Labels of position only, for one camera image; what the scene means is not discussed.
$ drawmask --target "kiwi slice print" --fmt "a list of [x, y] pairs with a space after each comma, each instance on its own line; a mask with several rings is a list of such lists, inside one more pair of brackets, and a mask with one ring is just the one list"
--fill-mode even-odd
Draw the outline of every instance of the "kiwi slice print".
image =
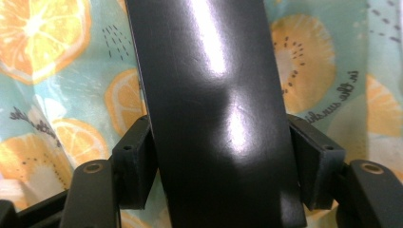
[[332, 38], [317, 18], [304, 14], [283, 17], [271, 30], [287, 112], [305, 111], [322, 99], [335, 79]]

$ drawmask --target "orange slice print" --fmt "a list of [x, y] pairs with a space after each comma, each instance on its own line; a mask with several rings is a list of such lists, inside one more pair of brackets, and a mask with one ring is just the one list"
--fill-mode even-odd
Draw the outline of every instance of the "orange slice print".
[[367, 75], [368, 131], [376, 134], [400, 137], [403, 111], [389, 89], [373, 75]]
[[105, 102], [113, 127], [123, 136], [137, 119], [146, 114], [137, 69], [116, 76], [106, 91]]
[[287, 112], [316, 105], [332, 85], [335, 53], [331, 36], [315, 17], [292, 15], [271, 26]]
[[0, 71], [27, 85], [67, 66], [86, 48], [87, 0], [0, 0]]
[[92, 160], [107, 159], [106, 142], [93, 126], [74, 119], [56, 120], [52, 126], [74, 168]]

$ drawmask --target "screw hole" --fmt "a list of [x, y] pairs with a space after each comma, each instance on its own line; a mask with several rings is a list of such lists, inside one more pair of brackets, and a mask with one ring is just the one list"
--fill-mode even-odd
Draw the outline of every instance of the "screw hole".
[[370, 163], [362, 163], [361, 168], [372, 174], [383, 174], [383, 169], [377, 165]]
[[96, 172], [102, 170], [103, 168], [104, 167], [100, 163], [91, 163], [91, 164], [88, 164], [84, 168], [84, 172], [85, 173], [96, 173]]
[[325, 150], [334, 150], [334, 148], [331, 145], [323, 145], [322, 147]]

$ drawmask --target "patterned fabric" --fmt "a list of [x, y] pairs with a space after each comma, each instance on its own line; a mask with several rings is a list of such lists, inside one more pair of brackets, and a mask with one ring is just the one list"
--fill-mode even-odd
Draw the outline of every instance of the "patterned fabric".
[[[398, 0], [265, 0], [286, 108], [403, 180]], [[69, 188], [146, 114], [124, 0], [0, 0], [0, 199]], [[335, 210], [307, 212], [334, 227]], [[170, 227], [158, 176], [124, 227]]]

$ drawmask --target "fabric with orange print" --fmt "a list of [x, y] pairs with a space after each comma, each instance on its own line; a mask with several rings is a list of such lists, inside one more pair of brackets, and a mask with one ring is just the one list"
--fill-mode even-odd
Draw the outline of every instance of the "fabric with orange print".
[[[287, 112], [403, 181], [402, 3], [264, 2]], [[146, 114], [136, 63], [124, 0], [0, 0], [0, 199], [25, 209], [108, 159]], [[171, 226], [159, 175], [145, 208], [123, 227]]]
[[[403, 182], [401, 1], [265, 4], [287, 111], [343, 146], [346, 162], [379, 162]], [[308, 227], [336, 227], [336, 210], [306, 215]]]

